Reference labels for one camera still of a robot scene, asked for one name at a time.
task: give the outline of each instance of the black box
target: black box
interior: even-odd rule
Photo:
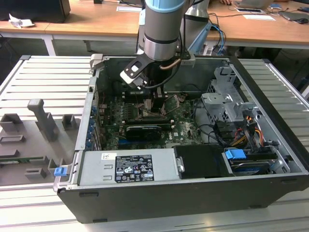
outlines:
[[[69,0],[0,0],[0,20],[9,14],[34,22],[63,23],[70,13]]]

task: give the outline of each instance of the motherboard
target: motherboard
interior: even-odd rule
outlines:
[[[202,144],[193,120],[193,99],[165,95],[158,101],[141,96],[106,96],[99,105],[104,150],[172,148]]]

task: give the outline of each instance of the laptop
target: laptop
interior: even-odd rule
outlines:
[[[234,1],[234,5],[238,8],[247,9],[266,9],[274,0],[242,0]]]
[[[286,18],[290,21],[296,21],[301,18],[306,18],[309,20],[309,14],[303,14],[303,13],[292,13],[292,12],[286,12],[286,11],[279,11],[278,14]]]

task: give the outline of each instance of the blue connector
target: blue connector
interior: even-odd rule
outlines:
[[[95,120],[90,119],[90,120],[89,120],[89,125],[90,125],[90,126],[93,126],[94,124],[95,124]]]
[[[54,176],[67,176],[67,167],[59,167],[54,171]]]
[[[97,108],[95,106],[92,106],[91,107],[91,112],[96,114],[97,113]]]
[[[225,155],[228,160],[230,159],[245,159],[246,154],[242,149],[229,149],[225,152]]]
[[[88,127],[88,133],[89,133],[89,132],[93,132],[93,130],[94,130],[94,127],[93,127],[93,126]]]
[[[92,142],[87,141],[87,142],[86,142],[86,147],[87,147],[87,148],[91,148],[91,147],[92,147]]]

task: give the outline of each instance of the person's hand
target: person's hand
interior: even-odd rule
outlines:
[[[232,0],[220,0],[220,2],[225,4],[225,5],[232,4]]]

